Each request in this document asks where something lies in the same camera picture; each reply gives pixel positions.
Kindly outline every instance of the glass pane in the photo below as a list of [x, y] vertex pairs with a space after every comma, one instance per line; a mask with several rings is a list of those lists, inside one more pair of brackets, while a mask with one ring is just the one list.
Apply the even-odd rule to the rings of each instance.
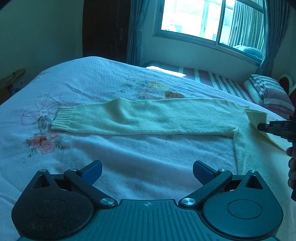
[[251, 0], [254, 3], [257, 3], [259, 6], [263, 7], [263, 1], [262, 0]]
[[220, 43], [261, 60], [265, 48], [263, 14], [239, 1], [226, 0]]
[[205, 28], [205, 39], [216, 41], [219, 21], [221, 15], [221, 5], [209, 3], [209, 12]]
[[165, 0], [161, 30], [216, 40], [222, 0]]

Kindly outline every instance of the metal screw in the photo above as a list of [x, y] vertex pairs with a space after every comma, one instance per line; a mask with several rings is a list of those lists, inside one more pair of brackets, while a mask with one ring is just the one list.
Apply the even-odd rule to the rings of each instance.
[[113, 198], [103, 198], [101, 199], [100, 201], [103, 205], [106, 205], [106, 206], [110, 206], [112, 205], [113, 203], [115, 203], [114, 199]]
[[183, 198], [181, 203], [183, 203], [184, 205], [190, 206], [195, 203], [195, 200], [193, 198], [187, 197], [187, 198]]

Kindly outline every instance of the yellow flower embroidery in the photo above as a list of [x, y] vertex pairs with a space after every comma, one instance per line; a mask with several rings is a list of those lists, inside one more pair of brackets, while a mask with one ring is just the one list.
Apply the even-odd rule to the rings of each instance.
[[155, 89], [164, 89], [165, 86], [159, 82], [156, 81], [150, 81], [150, 88], [155, 88]]

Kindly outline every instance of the striped pillow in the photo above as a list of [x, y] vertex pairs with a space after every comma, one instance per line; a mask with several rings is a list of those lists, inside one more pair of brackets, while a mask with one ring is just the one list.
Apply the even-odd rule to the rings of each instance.
[[276, 80], [258, 74], [252, 74], [249, 79], [263, 99], [266, 109], [285, 119], [294, 115], [295, 108], [289, 96]]

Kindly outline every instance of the white bedspread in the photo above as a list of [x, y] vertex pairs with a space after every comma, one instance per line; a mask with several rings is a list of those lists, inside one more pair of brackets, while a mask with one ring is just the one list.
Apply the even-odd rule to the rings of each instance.
[[261, 106], [190, 79], [99, 57], [49, 68], [0, 106], [0, 240], [18, 239], [11, 210], [39, 169], [63, 173], [99, 159], [103, 173], [94, 186], [117, 201], [178, 201], [201, 187], [192, 173], [195, 160], [237, 173], [233, 140], [226, 137], [48, 132], [59, 106], [102, 103], [117, 97], [219, 98], [249, 105], [282, 120]]

